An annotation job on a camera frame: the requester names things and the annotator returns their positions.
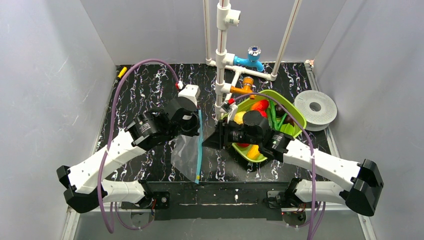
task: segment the green basket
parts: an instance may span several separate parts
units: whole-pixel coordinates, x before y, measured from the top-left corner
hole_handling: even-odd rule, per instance
[[[291,103],[289,102],[285,97],[283,97],[282,95],[280,95],[278,92],[274,91],[274,90],[262,90],[260,91],[261,94],[265,94],[267,96],[270,96],[272,98],[274,98],[275,100],[279,101],[280,104],[282,104],[287,111],[289,111],[291,113],[291,115],[293,115],[293,117],[303,126],[303,128],[306,127],[306,120],[305,117],[299,112],[299,110]],[[256,95],[254,99],[246,99],[244,101],[242,101],[240,104],[238,104],[238,110],[237,112],[242,112],[242,111],[249,111],[249,109],[251,108],[251,106],[263,99],[267,99],[268,98],[264,97],[264,96],[259,96]],[[297,126],[292,126],[290,124],[284,124],[283,126],[281,126],[280,129],[281,132],[291,135],[294,138],[296,138],[297,136],[299,136],[299,134],[302,133],[302,130]],[[237,144],[233,143],[232,147],[243,157],[245,158],[247,161],[252,162],[252,163],[260,163],[265,161],[267,158],[264,157],[262,154],[260,156],[258,156],[256,159],[250,159],[248,158],[247,154],[249,152],[249,150],[251,149],[252,145],[248,146],[248,147],[240,147]]]

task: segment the orange valve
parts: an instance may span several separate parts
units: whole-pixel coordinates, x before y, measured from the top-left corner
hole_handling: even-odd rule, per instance
[[[253,86],[253,78],[251,78],[250,76],[247,76],[243,78],[243,88],[231,86],[231,89],[229,92],[233,94],[250,94],[250,93],[253,93],[252,86]],[[250,99],[255,99],[255,95],[250,95],[249,97]]]

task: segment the yellow pepper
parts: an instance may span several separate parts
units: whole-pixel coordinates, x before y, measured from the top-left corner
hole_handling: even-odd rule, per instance
[[[259,152],[259,146],[258,145],[252,145],[252,147],[250,148],[249,152],[247,152],[247,157],[255,160],[259,157],[259,155],[261,155],[261,153]]]

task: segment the marble tabletop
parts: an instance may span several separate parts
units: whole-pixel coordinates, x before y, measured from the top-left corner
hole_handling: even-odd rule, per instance
[[[274,64],[265,63],[265,71],[271,73]],[[180,80],[184,84],[195,84],[200,87],[198,104],[201,107],[203,118],[203,137],[208,137],[214,131],[213,108],[215,95],[216,68],[206,64],[171,64]],[[225,79],[231,82],[234,73],[225,70]],[[241,86],[241,75],[237,86]],[[254,91],[272,89],[294,102],[295,97],[302,91],[310,90],[311,85],[303,63],[282,63],[278,70],[278,77],[274,82],[253,77]],[[97,149],[106,144],[109,134],[111,119],[111,104],[118,81],[113,84],[112,96],[106,109],[105,119],[97,143]],[[129,124],[138,114],[150,107],[161,107],[175,98],[178,92],[172,74],[165,65],[142,65],[130,74],[123,85],[119,96],[114,134]],[[314,148],[330,153],[324,131],[310,132]],[[305,137],[298,137],[302,142]],[[214,150],[203,147],[201,178],[200,181],[228,181],[228,182],[289,182],[292,178],[311,179],[310,171],[298,166],[284,164],[277,160],[265,160],[261,163],[251,163],[242,158],[233,148],[227,150]],[[142,156],[138,156],[111,174],[108,179],[116,181],[134,181],[144,179],[147,181],[188,181],[171,164],[171,142],[157,146]]]

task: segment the roll of white material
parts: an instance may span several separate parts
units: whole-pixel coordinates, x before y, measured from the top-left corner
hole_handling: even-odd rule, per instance
[[[324,130],[336,118],[337,107],[334,101],[324,93],[307,90],[294,99],[294,106],[306,119],[306,130],[316,132]]]

